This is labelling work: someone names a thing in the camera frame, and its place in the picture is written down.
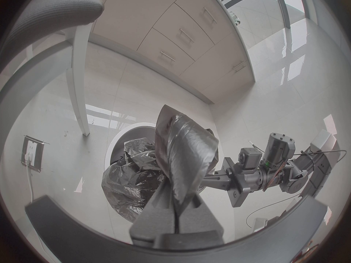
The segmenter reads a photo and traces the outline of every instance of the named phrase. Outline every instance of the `trash bag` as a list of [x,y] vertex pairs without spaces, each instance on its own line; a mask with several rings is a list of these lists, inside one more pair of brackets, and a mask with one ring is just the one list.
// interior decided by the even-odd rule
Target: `trash bag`
[[101,186],[111,207],[133,222],[164,175],[156,162],[155,145],[147,138],[126,141],[124,151],[125,156],[104,171]]
[[218,139],[183,113],[164,105],[156,123],[157,164],[169,178],[178,216],[218,162]]

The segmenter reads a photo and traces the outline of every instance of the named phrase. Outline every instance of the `glossy floor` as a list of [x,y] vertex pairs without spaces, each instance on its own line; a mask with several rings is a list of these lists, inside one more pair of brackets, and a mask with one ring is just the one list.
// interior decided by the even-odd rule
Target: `glossy floor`
[[[63,39],[51,36],[34,54]],[[8,78],[1,75],[2,84]],[[24,214],[30,201],[26,169],[20,162],[24,135],[45,142],[42,170],[32,171],[34,198],[47,194],[80,222],[125,242],[131,242],[131,223],[111,208],[101,188],[106,150],[116,134],[134,123],[156,123],[167,104],[218,137],[206,103],[153,70],[92,43],[86,55],[85,100],[88,137],[79,129],[65,75],[61,75],[28,103],[6,141],[0,164],[1,194],[11,216],[39,252],[42,248]],[[233,209],[226,192],[206,188],[201,196],[227,227],[224,239],[233,240]]]
[[[296,152],[306,150],[321,129],[332,131],[348,154],[331,172],[317,199],[332,217],[314,237],[320,242],[337,221],[350,194],[351,67],[338,46],[310,20],[300,20],[248,49],[257,82],[210,107],[225,156],[233,157],[248,140],[265,149],[271,132],[295,139]],[[235,212],[236,239],[251,233],[254,218],[280,215],[285,201],[252,214],[256,209],[291,197],[280,188],[249,194]]]

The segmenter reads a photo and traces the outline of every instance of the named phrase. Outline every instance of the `chair leg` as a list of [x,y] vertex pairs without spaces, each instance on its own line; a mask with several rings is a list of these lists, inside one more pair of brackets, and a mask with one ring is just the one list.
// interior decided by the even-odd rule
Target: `chair leg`
[[78,125],[85,136],[90,133],[84,98],[84,65],[91,24],[66,30],[66,40],[73,45],[72,68],[66,72],[68,92]]

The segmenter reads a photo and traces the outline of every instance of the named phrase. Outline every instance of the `cabinet handle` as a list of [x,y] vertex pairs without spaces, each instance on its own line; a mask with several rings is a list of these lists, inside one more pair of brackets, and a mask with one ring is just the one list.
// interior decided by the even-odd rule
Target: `cabinet handle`
[[243,64],[245,61],[246,61],[246,60],[244,60],[244,61],[242,61],[241,63],[239,63],[238,65],[234,66],[234,67],[232,68],[232,70],[234,70],[235,68],[237,68],[238,66],[240,66],[241,64]]
[[163,51],[160,51],[160,53],[162,55],[165,55],[166,57],[170,58],[171,60],[173,60],[174,62],[176,61],[175,59],[171,58],[169,55],[165,54]]
[[238,71],[235,71],[234,74],[238,73],[240,70],[244,69],[245,67],[246,67],[246,65],[244,67],[240,68]]
[[182,33],[184,33],[193,43],[195,43],[195,41],[188,34],[186,34],[183,29],[180,28],[179,30],[182,31]]
[[213,21],[215,23],[217,23],[217,20],[215,20],[215,18],[213,17],[213,15],[211,15],[211,13],[206,9],[206,7],[204,7],[205,11],[208,12],[208,14],[210,15],[210,17],[213,19]]

